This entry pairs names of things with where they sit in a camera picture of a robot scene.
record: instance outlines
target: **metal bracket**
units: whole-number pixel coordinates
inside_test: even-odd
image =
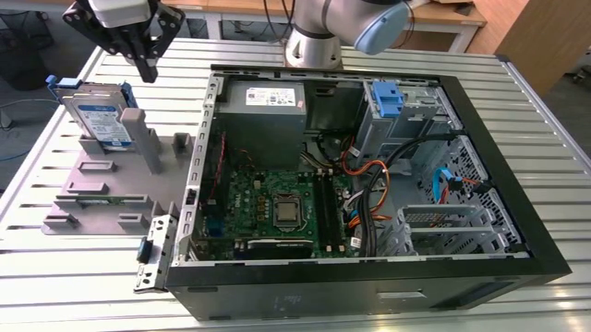
[[[172,247],[175,246],[175,233],[179,221],[171,214],[152,219],[148,236],[143,238],[138,250],[140,268],[136,275],[134,292],[167,293],[164,282],[170,262],[172,259]]]

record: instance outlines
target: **green motherboard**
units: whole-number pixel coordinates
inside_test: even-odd
[[[321,248],[317,218],[314,172],[238,171],[231,175],[226,218],[208,220],[211,241],[210,259],[232,260],[231,239],[302,239],[314,242],[313,258],[350,257],[346,245],[334,250]],[[335,189],[338,232],[345,243],[345,224],[341,220],[343,193],[350,189],[345,175],[329,177]]]

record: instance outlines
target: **power supply label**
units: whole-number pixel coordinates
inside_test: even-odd
[[[247,106],[295,106],[297,90],[275,88],[249,88]]]

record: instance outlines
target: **slotted metal table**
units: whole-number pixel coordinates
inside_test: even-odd
[[[134,86],[159,135],[196,132],[211,64],[282,66],[278,45],[178,39],[142,82],[96,50],[79,78]],[[140,237],[46,236],[42,221],[74,166],[80,130],[59,107],[0,200],[0,330],[583,331],[591,329],[591,162],[510,63],[490,55],[343,48],[346,69],[454,75],[574,273],[469,311],[198,322],[171,294],[135,295]]]

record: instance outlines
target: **printed label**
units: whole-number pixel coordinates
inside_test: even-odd
[[[351,238],[351,246],[354,247],[354,248],[361,248],[362,247],[362,239],[361,238],[358,238],[358,237],[353,237]]]
[[[249,106],[295,106],[297,90],[274,88],[250,88],[247,90]]]
[[[118,121],[118,110],[114,106],[79,105],[80,116],[91,129],[96,140],[112,147],[131,145],[131,137],[126,127]]]

